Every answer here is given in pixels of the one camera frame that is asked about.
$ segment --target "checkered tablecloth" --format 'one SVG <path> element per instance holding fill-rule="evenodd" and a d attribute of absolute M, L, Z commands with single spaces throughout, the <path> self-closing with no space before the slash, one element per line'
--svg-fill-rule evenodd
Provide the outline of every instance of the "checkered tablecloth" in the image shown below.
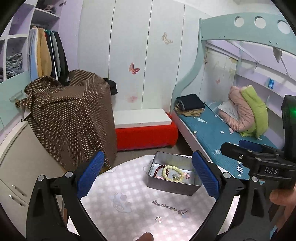
<path fill-rule="evenodd" d="M 155 241 L 187 241 L 214 205 L 215 199 L 203 186 L 193 196 L 147 187 L 147 173 L 153 158 L 154 155 L 143 156 L 99 175 L 88 195 L 81 199 L 90 218 L 108 241 L 134 241 L 145 232 L 152 233 Z M 175 211 L 153 205 L 154 200 L 189 212 L 180 216 Z M 220 232 L 228 229 L 237 203 L 235 197 Z M 161 223 L 155 220 L 157 216 L 162 217 Z M 78 234 L 71 218 L 67 227 Z"/>

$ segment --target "silver chain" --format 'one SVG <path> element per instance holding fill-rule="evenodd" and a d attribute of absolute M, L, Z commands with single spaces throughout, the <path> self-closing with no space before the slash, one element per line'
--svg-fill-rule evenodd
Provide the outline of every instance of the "silver chain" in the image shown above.
<path fill-rule="evenodd" d="M 167 206 L 165 203 L 163 203 L 163 204 L 159 204 L 159 203 L 157 203 L 157 200 L 154 200 L 152 203 L 153 203 L 154 205 L 156 205 L 156 206 L 166 207 L 166 208 L 168 208 L 168 209 L 170 209 L 170 210 L 172 210 L 172 211 L 176 211 L 176 212 L 178 212 L 178 214 L 180 214 L 181 216 L 183 216 L 185 213 L 188 212 L 188 209 L 177 210 L 177 209 L 175 209 L 174 207 Z"/>

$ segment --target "brown polka dot cloth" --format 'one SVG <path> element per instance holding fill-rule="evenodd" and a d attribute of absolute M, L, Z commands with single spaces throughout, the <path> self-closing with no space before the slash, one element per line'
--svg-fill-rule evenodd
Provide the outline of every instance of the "brown polka dot cloth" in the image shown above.
<path fill-rule="evenodd" d="M 73 70 L 69 86 L 42 76 L 26 88 L 25 119 L 47 152 L 66 170 L 75 170 L 99 150 L 110 169 L 117 152 L 108 83 L 94 73 Z"/>

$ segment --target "red ottoman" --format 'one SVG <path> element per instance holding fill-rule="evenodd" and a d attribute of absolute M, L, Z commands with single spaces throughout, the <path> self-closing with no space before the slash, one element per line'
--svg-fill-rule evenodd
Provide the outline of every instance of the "red ottoman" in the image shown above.
<path fill-rule="evenodd" d="M 136 150 L 156 147 L 173 147 L 178 139 L 178 128 L 172 121 L 165 126 L 146 126 L 116 129 L 117 149 Z"/>

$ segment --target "brown floor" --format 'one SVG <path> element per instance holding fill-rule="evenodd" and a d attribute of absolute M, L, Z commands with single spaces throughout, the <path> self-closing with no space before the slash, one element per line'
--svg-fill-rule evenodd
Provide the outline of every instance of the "brown floor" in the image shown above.
<path fill-rule="evenodd" d="M 181 154 L 192 156 L 192 150 L 188 146 L 187 142 L 183 136 L 179 133 L 179 138 L 174 147 L 162 147 L 162 148 L 151 148 L 144 150 L 132 150 L 132 151 L 119 151 L 117 153 L 115 162 L 113 166 L 117 166 L 126 161 L 145 156 L 145 155 L 154 155 L 157 151 L 167 152 L 171 154 Z"/>

